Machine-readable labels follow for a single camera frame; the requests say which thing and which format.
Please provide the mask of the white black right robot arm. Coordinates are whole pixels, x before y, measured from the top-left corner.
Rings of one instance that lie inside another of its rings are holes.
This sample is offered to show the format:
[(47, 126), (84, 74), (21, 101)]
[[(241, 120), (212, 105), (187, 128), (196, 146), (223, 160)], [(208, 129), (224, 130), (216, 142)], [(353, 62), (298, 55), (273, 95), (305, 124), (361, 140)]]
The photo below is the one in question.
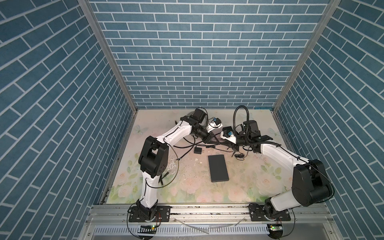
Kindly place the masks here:
[(265, 200), (265, 213), (280, 213), (296, 207), (308, 207), (312, 204), (330, 200), (335, 187), (329, 179), (324, 164), (319, 160), (309, 160), (282, 147), (267, 135), (262, 136), (257, 122), (244, 121), (242, 130), (237, 131), (233, 120), (233, 137), (236, 146), (248, 146), (271, 158), (292, 172), (292, 187), (289, 191)]

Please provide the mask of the black power adapter with cord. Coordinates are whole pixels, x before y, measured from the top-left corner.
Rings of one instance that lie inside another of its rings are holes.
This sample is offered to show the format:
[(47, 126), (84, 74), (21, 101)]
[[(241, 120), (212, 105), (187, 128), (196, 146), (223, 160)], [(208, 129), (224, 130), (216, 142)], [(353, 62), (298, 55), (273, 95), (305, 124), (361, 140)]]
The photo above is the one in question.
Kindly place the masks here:
[(214, 150), (217, 150), (217, 151), (220, 151), (220, 152), (225, 152), (225, 153), (233, 153), (234, 151), (230, 151), (230, 150), (222, 150), (222, 149), (218, 149), (217, 148), (217, 145), (204, 145), (204, 146), (198, 146), (196, 145), (195, 148), (194, 148), (194, 153), (195, 154), (202, 154), (203, 153), (203, 149), (214, 149)]

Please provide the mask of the large black box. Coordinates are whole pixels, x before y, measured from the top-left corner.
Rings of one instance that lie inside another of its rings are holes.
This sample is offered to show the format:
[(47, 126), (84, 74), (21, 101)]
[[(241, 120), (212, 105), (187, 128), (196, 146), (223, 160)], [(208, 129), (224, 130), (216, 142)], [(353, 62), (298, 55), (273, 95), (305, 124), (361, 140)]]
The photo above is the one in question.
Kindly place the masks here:
[(229, 181), (229, 174), (224, 155), (210, 155), (208, 156), (208, 161), (212, 183)]

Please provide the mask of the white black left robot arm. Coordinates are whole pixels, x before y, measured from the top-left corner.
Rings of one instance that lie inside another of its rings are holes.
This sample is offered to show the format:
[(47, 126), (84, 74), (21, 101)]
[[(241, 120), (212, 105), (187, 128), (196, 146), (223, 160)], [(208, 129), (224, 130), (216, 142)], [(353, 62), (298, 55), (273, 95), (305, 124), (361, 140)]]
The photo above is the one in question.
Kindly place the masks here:
[(222, 126), (219, 118), (209, 118), (205, 110), (197, 108), (190, 115), (181, 117), (179, 122), (164, 134), (147, 137), (139, 157), (143, 187), (138, 206), (144, 210), (152, 210), (157, 207), (159, 179), (167, 168), (169, 150), (172, 150), (175, 144), (190, 134), (209, 144), (211, 140), (215, 139), (212, 131)]

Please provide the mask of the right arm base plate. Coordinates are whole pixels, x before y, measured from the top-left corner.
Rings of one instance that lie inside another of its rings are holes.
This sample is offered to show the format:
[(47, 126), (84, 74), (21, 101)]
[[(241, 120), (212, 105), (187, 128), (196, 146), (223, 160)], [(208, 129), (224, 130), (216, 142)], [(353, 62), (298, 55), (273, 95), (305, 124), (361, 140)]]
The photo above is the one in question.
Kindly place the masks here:
[(250, 218), (252, 222), (262, 222), (262, 221), (282, 221), (288, 222), (291, 220), (291, 216), (288, 210), (285, 211), (276, 211), (270, 205), (259, 205), (259, 204), (249, 204), (248, 205)]

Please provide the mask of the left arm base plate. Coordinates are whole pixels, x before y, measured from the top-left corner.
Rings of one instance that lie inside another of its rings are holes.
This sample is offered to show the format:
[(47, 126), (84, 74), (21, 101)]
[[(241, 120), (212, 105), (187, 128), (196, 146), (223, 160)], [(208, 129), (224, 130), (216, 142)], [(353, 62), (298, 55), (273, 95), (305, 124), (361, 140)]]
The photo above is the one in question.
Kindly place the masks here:
[(130, 223), (153, 222), (158, 218), (158, 222), (169, 222), (171, 206), (154, 206), (146, 208), (142, 205), (131, 207), (128, 221)]

